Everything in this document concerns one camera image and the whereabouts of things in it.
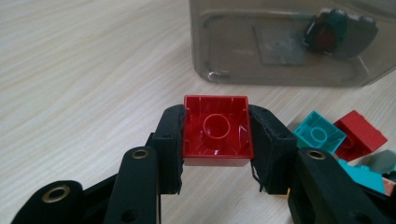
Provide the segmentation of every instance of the red plastic brick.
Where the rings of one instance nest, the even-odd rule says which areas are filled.
[[[185,165],[244,166],[253,159],[246,96],[190,95],[184,106]]]
[[[353,161],[370,154],[388,141],[355,110],[337,120],[334,125],[346,133],[346,140],[335,151],[339,158],[346,161]]]

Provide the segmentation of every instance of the lego brick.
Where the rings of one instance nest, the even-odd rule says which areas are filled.
[[[184,106],[185,165],[244,166],[253,159],[246,96],[190,95]]]
[[[349,166],[345,160],[338,160],[338,163],[356,183],[379,193],[386,193],[382,175],[371,171],[370,167],[365,165]]]
[[[396,151],[385,150],[376,153],[372,156],[368,165],[373,171],[380,174],[396,172]]]
[[[311,114],[294,130],[297,147],[314,147],[330,154],[340,146],[346,134],[323,118],[318,112]]]
[[[370,154],[388,141],[355,110],[337,120],[334,125],[346,133],[346,140],[335,152],[339,158],[346,161]]]

